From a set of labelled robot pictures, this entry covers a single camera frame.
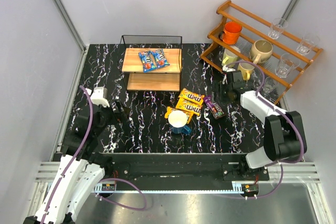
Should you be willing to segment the purple candy bag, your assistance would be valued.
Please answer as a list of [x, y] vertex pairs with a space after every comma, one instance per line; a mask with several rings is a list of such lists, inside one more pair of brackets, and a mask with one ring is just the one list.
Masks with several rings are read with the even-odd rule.
[[204, 97], [204, 102], [207, 105], [207, 107], [209, 108], [209, 110], [211, 111], [211, 113], [212, 113], [212, 115], [215, 119], [220, 119], [225, 115], [222, 108], [216, 102], [212, 101], [212, 96], [211, 95], [205, 96]]

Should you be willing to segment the yellow candy bag top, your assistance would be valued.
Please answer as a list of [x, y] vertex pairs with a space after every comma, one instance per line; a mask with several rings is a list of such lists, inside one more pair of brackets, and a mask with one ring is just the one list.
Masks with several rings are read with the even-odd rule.
[[198, 105], [202, 105], [203, 104], [203, 98], [205, 97], [204, 95], [200, 95], [197, 93], [194, 93], [186, 88], [183, 88], [180, 95], [178, 96], [179, 98], [188, 100], [190, 102], [193, 102], [195, 104]]

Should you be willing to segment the blue candy bag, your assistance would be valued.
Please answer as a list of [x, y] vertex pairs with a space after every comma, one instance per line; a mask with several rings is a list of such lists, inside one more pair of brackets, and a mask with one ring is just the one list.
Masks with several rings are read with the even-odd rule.
[[150, 51], [139, 52], [139, 58], [142, 62], [144, 73], [147, 73], [147, 72], [150, 72], [150, 71], [153, 71], [153, 70], [157, 69], [156, 64], [154, 63], [154, 61], [151, 58], [151, 52]]
[[151, 53], [154, 57], [154, 61], [158, 69], [161, 69], [161, 68], [164, 68], [170, 65], [168, 60], [165, 57], [163, 49], [156, 49], [154, 51], [151, 51]]

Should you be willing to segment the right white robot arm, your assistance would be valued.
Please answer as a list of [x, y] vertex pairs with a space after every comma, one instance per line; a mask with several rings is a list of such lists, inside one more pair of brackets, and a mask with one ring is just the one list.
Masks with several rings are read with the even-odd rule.
[[297, 111], [288, 112], [264, 98], [253, 86], [243, 81], [239, 70], [228, 72], [226, 81], [212, 84], [213, 101], [220, 105], [239, 102], [264, 124], [263, 146], [246, 154], [243, 161], [249, 169], [275, 162], [296, 163], [307, 151], [302, 117]]

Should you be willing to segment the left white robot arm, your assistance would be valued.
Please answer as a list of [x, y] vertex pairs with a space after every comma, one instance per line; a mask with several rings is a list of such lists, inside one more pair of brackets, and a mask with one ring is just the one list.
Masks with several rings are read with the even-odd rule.
[[113, 174], [112, 158], [99, 153], [98, 137], [112, 125], [127, 124], [129, 108], [119, 100], [89, 102], [62, 143], [57, 175], [45, 200], [24, 223], [75, 223], [77, 213], [96, 184]]

